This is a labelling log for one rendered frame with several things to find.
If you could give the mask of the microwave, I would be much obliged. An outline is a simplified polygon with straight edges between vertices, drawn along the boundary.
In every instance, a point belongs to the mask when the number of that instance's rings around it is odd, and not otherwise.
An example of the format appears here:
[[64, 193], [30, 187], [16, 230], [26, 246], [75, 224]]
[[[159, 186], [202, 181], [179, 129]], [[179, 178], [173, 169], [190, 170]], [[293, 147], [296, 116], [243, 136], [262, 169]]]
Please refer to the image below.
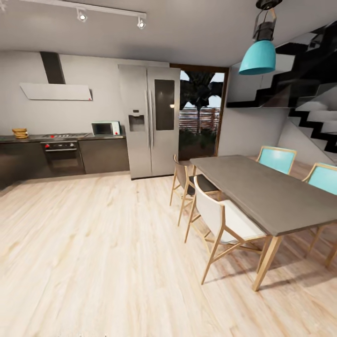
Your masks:
[[95, 136], [119, 135], [121, 133], [119, 121], [94, 121], [91, 122], [91, 128]]

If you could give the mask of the popcorn bag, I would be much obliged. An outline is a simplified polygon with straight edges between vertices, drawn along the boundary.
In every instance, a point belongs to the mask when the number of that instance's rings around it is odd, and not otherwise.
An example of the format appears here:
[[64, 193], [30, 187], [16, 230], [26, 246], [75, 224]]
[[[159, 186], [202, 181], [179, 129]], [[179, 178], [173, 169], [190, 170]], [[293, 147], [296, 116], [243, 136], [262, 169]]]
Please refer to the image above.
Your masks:
[[27, 129], [12, 129], [12, 131], [14, 132], [15, 138], [23, 139], [29, 137]]

